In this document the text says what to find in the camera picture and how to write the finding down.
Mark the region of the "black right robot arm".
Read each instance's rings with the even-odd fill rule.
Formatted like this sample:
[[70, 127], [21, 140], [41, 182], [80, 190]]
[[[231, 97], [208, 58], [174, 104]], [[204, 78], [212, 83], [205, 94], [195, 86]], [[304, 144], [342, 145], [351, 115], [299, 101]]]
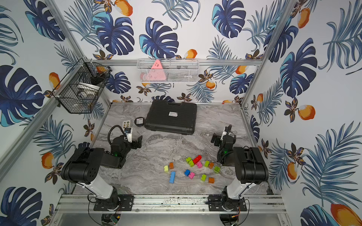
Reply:
[[234, 147], [236, 138], [229, 134], [213, 134], [211, 142], [219, 147], [218, 162], [222, 166], [234, 167], [235, 177], [220, 195], [209, 195], [206, 202], [209, 211], [247, 211], [245, 193], [269, 178], [269, 171], [261, 153], [255, 147]]

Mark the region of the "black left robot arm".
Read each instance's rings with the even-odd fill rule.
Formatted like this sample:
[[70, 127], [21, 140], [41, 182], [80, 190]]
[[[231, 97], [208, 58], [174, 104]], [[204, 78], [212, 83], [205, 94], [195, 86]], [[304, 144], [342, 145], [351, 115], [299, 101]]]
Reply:
[[134, 196], [120, 195], [101, 175], [101, 166], [110, 169], [124, 167], [128, 153], [142, 147], [143, 136], [131, 138], [132, 129], [113, 126], [107, 135], [110, 152], [103, 148], [78, 147], [61, 170], [61, 178], [77, 184], [95, 195], [94, 211], [131, 211]]

